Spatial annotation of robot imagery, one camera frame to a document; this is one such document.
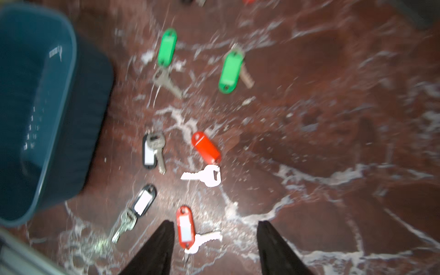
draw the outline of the white paper label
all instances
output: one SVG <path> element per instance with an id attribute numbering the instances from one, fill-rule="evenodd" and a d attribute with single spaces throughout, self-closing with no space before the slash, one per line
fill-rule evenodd
<path id="1" fill-rule="evenodd" d="M 133 207 L 133 209 L 138 213 L 139 215 L 142 215 L 143 211 L 145 210 L 145 207 L 147 207 L 147 204 L 150 202 L 153 196 L 148 193 L 147 190 L 144 190 L 139 197 L 139 200 Z"/>
<path id="2" fill-rule="evenodd" d="M 153 165 L 154 164 L 154 150 L 149 148 L 147 145 L 147 141 L 145 141 L 145 154 L 143 157 L 143 163 L 145 165 Z"/>
<path id="3" fill-rule="evenodd" d="M 190 242 L 192 240 L 190 217 L 188 215 L 180 216 L 179 222 L 182 242 Z"/>

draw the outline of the white key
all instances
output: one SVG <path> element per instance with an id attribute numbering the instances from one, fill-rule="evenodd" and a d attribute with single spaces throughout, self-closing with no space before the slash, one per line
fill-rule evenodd
<path id="1" fill-rule="evenodd" d="M 215 179 L 214 172 L 217 172 L 217 179 Z M 221 183 L 220 167 L 217 165 L 209 164 L 197 173 L 185 172 L 180 177 L 181 180 L 199 180 L 205 183 L 207 187 L 215 187 Z"/>
<path id="2" fill-rule="evenodd" d="M 153 75 L 154 85 L 160 87 L 164 86 L 165 89 L 169 90 L 175 97 L 182 99 L 183 93 L 179 87 L 175 86 L 169 77 L 169 71 L 163 67 L 159 67 L 158 70 Z"/>
<path id="3" fill-rule="evenodd" d="M 211 240 L 220 240 L 222 241 L 223 236 L 221 235 L 220 231 L 211 232 L 207 234 L 196 234 L 195 235 L 195 241 L 194 244 L 189 248 L 185 249 L 186 254 L 195 254 L 198 251 L 198 248 L 204 244 L 205 242 L 211 241 Z"/>

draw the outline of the plastic key tag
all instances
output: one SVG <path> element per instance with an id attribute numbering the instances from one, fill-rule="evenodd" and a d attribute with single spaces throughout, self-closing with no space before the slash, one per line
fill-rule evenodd
<path id="1" fill-rule="evenodd" d="M 180 246 L 183 249 L 189 249 L 195 242 L 195 229 L 191 209 L 187 206 L 180 207 L 176 212 L 176 219 Z"/>
<path id="2" fill-rule="evenodd" d="M 158 163 L 154 150 L 148 146 L 148 135 L 145 135 L 142 139 L 142 163 L 147 169 L 154 169 Z"/>
<path id="3" fill-rule="evenodd" d="M 220 152 L 209 140 L 204 132 L 196 132 L 191 138 L 192 145 L 197 149 L 207 164 L 219 164 L 221 161 Z"/>
<path id="4" fill-rule="evenodd" d="M 146 185 L 139 192 L 136 201 L 131 208 L 138 218 L 145 215 L 145 212 L 147 212 L 151 203 L 156 198 L 156 193 L 156 188 L 152 184 Z"/>
<path id="5" fill-rule="evenodd" d="M 174 29 L 167 29 L 162 36 L 161 47 L 159 48 L 159 66 L 168 67 L 171 64 L 174 49 L 176 48 L 176 42 L 176 31 Z"/>
<path id="6" fill-rule="evenodd" d="M 231 51 L 223 64 L 223 70 L 220 76 L 219 89 L 224 94 L 231 93 L 237 86 L 240 77 L 244 56 L 237 51 Z"/>

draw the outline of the green key tag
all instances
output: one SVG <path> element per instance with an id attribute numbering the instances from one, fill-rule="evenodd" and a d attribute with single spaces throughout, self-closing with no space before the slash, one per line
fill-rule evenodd
<path id="1" fill-rule="evenodd" d="M 171 64 L 174 48 L 176 48 L 177 33 L 174 29 L 167 29 L 162 36 L 161 47 L 159 48 L 158 64 L 168 67 Z"/>
<path id="2" fill-rule="evenodd" d="M 244 56 L 236 51 L 231 51 L 225 58 L 220 76 L 219 89 L 224 94 L 231 93 L 237 86 L 240 77 Z"/>

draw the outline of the bin rim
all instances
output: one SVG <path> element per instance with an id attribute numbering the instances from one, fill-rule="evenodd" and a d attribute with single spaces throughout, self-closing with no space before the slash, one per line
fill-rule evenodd
<path id="1" fill-rule="evenodd" d="M 52 158 L 55 153 L 54 148 L 56 147 L 56 144 L 59 139 L 59 132 L 61 128 L 62 121 L 64 119 L 65 113 L 66 113 L 66 107 L 68 105 L 69 99 L 70 99 L 70 88 L 73 84 L 74 75 L 75 75 L 75 69 L 77 64 L 77 38 L 75 34 L 75 30 L 73 29 L 73 26 L 70 22 L 70 20 L 61 12 L 47 8 L 38 6 L 36 4 L 28 4 L 28 3 L 12 3 L 12 4 L 6 4 L 0 9 L 0 18 L 4 16 L 5 14 L 9 12 L 26 12 L 26 13 L 32 13 L 37 14 L 45 17 L 49 17 L 52 19 L 55 19 L 59 21 L 61 24 L 64 25 L 67 32 L 70 33 L 70 39 L 72 42 L 72 59 L 70 61 L 70 67 L 68 70 L 67 78 L 66 78 L 66 84 L 64 86 L 64 89 L 62 91 L 62 97 L 61 97 L 61 103 L 58 108 L 58 112 L 56 114 L 55 118 L 55 126 L 53 128 L 53 132 L 49 141 L 49 147 L 46 151 L 46 158 L 43 164 L 43 167 L 41 168 L 41 174 L 40 178 L 38 180 L 38 185 L 35 190 L 34 197 L 32 199 L 32 203 L 30 204 L 28 210 L 24 215 L 19 217 L 15 220 L 6 220 L 2 217 L 0 217 L 0 225 L 5 227 L 16 227 L 22 224 L 25 224 L 27 221 L 29 221 L 38 206 L 38 203 L 40 202 L 41 195 L 44 193 L 44 182 L 46 178 L 46 174 L 51 166 Z"/>

